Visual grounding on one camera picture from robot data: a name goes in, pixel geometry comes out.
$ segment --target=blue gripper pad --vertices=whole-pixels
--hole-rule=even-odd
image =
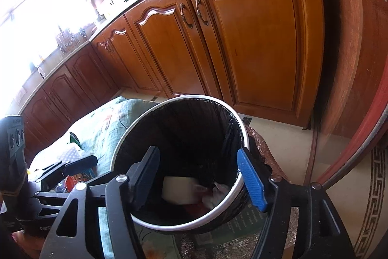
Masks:
[[[253,205],[258,207],[260,211],[265,212],[268,203],[264,195],[264,185],[242,148],[237,152],[237,166],[243,175]]]

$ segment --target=silver bolt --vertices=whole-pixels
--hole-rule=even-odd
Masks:
[[[88,185],[85,182],[77,183],[75,188],[79,191],[85,190]]]
[[[310,186],[315,190],[322,189],[322,185],[320,183],[310,183]]]
[[[270,177],[270,179],[274,182],[274,183],[279,183],[283,180],[282,176],[279,176],[279,175],[272,175]]]
[[[118,183],[123,183],[123,182],[126,181],[127,179],[128,179],[128,176],[126,176],[126,175],[119,175],[119,176],[116,177],[116,181],[117,181]]]

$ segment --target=trash can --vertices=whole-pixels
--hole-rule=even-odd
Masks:
[[[241,147],[249,148],[249,140],[244,123],[231,106],[201,95],[177,97],[154,106],[124,133],[111,170],[126,173],[150,146],[160,150],[160,167],[145,205],[132,214],[135,223],[166,233],[205,233],[231,220],[244,207],[248,194],[236,154]],[[230,191],[213,210],[193,218],[184,206],[162,199],[166,176],[192,177],[208,188],[217,182]]]

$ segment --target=tile floor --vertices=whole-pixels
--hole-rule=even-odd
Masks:
[[[163,102],[167,98],[144,95],[122,90],[118,93],[126,99],[143,99]],[[312,131],[302,130],[300,126],[261,119],[239,114],[245,124],[255,129],[267,142],[267,145],[288,179],[295,184],[302,184],[305,178]]]

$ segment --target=white rim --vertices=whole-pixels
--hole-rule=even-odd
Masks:
[[[123,144],[123,142],[125,140],[125,137],[127,137],[127,135],[135,127],[135,125],[143,117],[145,117],[150,112],[155,111],[157,108],[160,108],[160,107],[162,107],[165,104],[168,104],[170,102],[175,102],[175,101],[182,100],[182,99],[207,99],[207,100],[214,101],[214,102],[220,104],[221,106],[225,107],[226,109],[228,109],[235,116],[235,118],[237,119],[237,122],[240,125],[241,131],[243,133],[242,134],[243,135],[242,136],[243,137],[243,144],[242,145],[249,149],[248,133],[247,133],[247,131],[245,129],[245,125],[242,122],[242,120],[239,117],[239,115],[237,114],[237,112],[234,111],[234,109],[230,105],[226,104],[222,100],[219,100],[219,99],[214,98],[214,97],[209,97],[209,96],[202,96],[202,95],[181,96],[181,97],[177,97],[177,98],[166,100],[166,101],[164,101],[164,102],[162,102],[162,103],[152,107],[151,109],[149,109],[146,112],[144,112],[141,116],[139,116],[131,124],[131,126],[127,129],[127,131],[125,131],[125,133],[121,137],[119,143],[117,144],[117,146],[116,146],[116,148],[114,150],[114,154],[113,154],[112,161],[111,161],[111,171],[113,171],[113,166],[114,166],[114,162],[116,160],[117,153],[119,152],[119,149],[120,149],[121,145]],[[190,229],[195,229],[195,228],[198,228],[200,226],[203,226],[203,225],[209,223],[210,221],[214,220],[217,216],[219,216],[222,212],[224,212],[230,206],[230,204],[236,199],[236,197],[240,193],[243,185],[244,185],[244,180],[242,178],[241,173],[239,172],[239,174],[237,176],[237,179],[236,179],[236,182],[232,186],[232,188],[231,188],[230,192],[228,193],[228,195],[221,201],[220,204],[218,204],[213,210],[211,210],[210,212],[208,212],[205,215],[201,216],[200,218],[197,218],[196,220],[193,220],[193,221],[185,223],[185,224],[179,224],[179,225],[173,225],[173,226],[154,225],[154,224],[150,224],[150,223],[144,222],[144,221],[138,219],[137,217],[135,217],[133,215],[132,215],[132,220],[135,223],[139,224],[139,225],[142,225],[144,227],[147,227],[147,228],[150,228],[150,229],[154,229],[154,230],[157,230],[157,231],[187,231],[187,230],[190,230]]]

